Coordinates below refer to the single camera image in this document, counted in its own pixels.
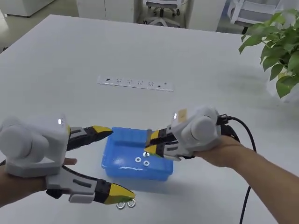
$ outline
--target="metal washer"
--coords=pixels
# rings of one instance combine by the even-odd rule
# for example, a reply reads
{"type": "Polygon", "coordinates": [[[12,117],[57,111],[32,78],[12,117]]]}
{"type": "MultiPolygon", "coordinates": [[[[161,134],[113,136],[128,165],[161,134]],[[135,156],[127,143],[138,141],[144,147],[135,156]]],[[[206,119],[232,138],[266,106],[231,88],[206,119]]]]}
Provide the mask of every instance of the metal washer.
{"type": "Polygon", "coordinates": [[[141,162],[141,158],[140,157],[136,157],[135,158],[135,162],[141,162]]]}
{"type": "Polygon", "coordinates": [[[126,206],[126,203],[124,203],[124,202],[119,202],[119,203],[116,205],[116,207],[117,207],[119,210],[124,209],[125,206],[126,206]]]}
{"type": "Polygon", "coordinates": [[[127,202],[129,208],[133,208],[136,206],[136,200],[132,199],[131,201],[127,202]]]}
{"type": "Polygon", "coordinates": [[[150,165],[150,162],[146,160],[146,161],[143,162],[143,165],[144,165],[145,167],[148,167],[148,166],[150,165]]]}

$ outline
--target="finger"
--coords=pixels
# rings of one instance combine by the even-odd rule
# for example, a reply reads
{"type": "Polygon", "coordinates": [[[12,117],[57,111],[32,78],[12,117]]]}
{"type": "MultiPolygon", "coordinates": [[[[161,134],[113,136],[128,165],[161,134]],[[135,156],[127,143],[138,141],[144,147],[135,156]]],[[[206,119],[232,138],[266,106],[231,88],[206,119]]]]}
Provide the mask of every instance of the finger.
{"type": "Polygon", "coordinates": [[[64,159],[64,165],[66,166],[75,165],[76,163],[77,163],[77,159],[73,159],[73,158],[64,159]]]}
{"type": "Polygon", "coordinates": [[[206,152],[194,152],[193,155],[196,157],[203,157],[205,156],[206,152]]]}

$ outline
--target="yellow tip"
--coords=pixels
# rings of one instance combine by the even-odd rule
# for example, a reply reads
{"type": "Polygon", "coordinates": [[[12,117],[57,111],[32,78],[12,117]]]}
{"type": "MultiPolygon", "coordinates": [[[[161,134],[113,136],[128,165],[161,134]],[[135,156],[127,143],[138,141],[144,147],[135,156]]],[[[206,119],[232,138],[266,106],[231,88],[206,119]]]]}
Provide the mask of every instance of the yellow tip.
{"type": "Polygon", "coordinates": [[[145,148],[144,151],[151,154],[151,155],[155,155],[156,154],[156,149],[157,149],[157,146],[153,145],[153,146],[145,148]]]}
{"type": "Polygon", "coordinates": [[[117,204],[120,202],[129,202],[135,198],[135,194],[118,185],[116,183],[111,184],[110,192],[108,198],[105,200],[104,204],[117,204]]]}
{"type": "Polygon", "coordinates": [[[158,135],[159,135],[159,130],[156,130],[151,134],[150,139],[156,139],[158,138],[158,135]]]}
{"type": "Polygon", "coordinates": [[[94,125],[93,128],[94,128],[94,130],[95,130],[97,133],[100,133],[100,132],[107,132],[107,131],[112,131],[112,129],[109,128],[109,127],[102,127],[102,126],[96,126],[96,125],[94,125]]]}

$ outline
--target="white chair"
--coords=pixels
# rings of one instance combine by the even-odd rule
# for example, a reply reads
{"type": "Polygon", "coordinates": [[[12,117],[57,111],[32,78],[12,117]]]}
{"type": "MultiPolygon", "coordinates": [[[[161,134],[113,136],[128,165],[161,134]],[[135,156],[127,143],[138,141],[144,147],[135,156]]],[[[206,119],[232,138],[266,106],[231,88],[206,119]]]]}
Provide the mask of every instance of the white chair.
{"type": "Polygon", "coordinates": [[[180,15],[180,6],[182,5],[182,0],[144,0],[144,4],[149,8],[148,13],[151,13],[150,9],[153,7],[153,14],[155,16],[146,17],[143,20],[144,24],[156,25],[161,23],[163,26],[167,27],[168,24],[180,27],[180,24],[174,20],[164,17],[164,9],[168,8],[172,11],[172,17],[180,15]]]}
{"type": "Polygon", "coordinates": [[[258,22],[265,22],[276,12],[283,11],[282,0],[231,0],[228,7],[230,23],[248,27],[258,22]]]}

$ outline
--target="table surface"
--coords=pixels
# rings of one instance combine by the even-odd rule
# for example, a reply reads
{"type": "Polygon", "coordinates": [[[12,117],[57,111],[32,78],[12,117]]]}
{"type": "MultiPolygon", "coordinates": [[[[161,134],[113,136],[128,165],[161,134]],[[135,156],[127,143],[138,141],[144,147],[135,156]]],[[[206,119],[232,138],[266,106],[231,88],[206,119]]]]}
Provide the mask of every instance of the table surface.
{"type": "MultiPolygon", "coordinates": [[[[63,112],[71,126],[160,129],[174,110],[212,105],[241,118],[259,153],[299,175],[299,110],[266,92],[262,46],[240,56],[240,44],[239,35],[51,15],[0,55],[0,119],[63,112]],[[175,91],[98,85],[99,75],[171,82],[175,91]]],[[[78,158],[73,169],[110,180],[100,167],[105,143],[69,152],[78,158]]],[[[236,224],[247,189],[234,171],[199,158],[176,162],[165,183],[121,183],[136,190],[135,208],[70,204],[41,192],[2,208],[1,223],[236,224]]],[[[275,223],[254,192],[244,223],[275,223]]]]}

